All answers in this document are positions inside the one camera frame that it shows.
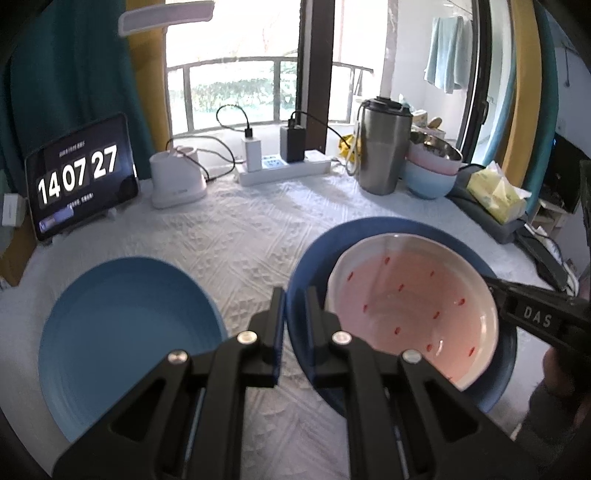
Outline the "right hand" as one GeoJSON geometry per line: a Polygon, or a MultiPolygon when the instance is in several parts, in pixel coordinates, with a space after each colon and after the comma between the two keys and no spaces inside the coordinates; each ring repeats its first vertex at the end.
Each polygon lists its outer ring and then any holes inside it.
{"type": "Polygon", "coordinates": [[[567,351],[550,347],[543,358],[544,384],[557,395],[590,393],[590,364],[567,351]]]}

